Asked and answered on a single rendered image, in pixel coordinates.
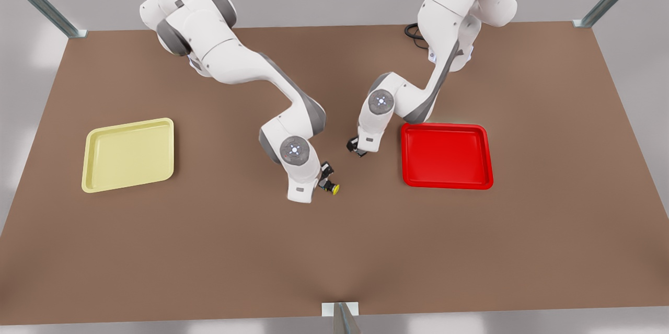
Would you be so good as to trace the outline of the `red tray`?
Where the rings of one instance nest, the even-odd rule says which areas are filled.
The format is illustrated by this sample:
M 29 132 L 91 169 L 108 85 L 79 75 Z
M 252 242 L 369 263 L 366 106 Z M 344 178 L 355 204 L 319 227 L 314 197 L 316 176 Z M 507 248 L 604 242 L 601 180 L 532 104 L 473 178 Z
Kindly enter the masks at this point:
M 477 124 L 406 123 L 402 174 L 411 187 L 488 190 L 494 175 L 486 130 Z

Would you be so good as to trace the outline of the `pale yellow tray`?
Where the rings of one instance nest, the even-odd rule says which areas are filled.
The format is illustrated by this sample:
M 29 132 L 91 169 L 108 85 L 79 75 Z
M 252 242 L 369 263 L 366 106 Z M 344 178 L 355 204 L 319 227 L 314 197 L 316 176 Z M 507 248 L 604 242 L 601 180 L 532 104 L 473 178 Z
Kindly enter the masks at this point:
M 86 138 L 81 188 L 96 193 L 166 181 L 175 170 L 170 118 L 107 126 Z

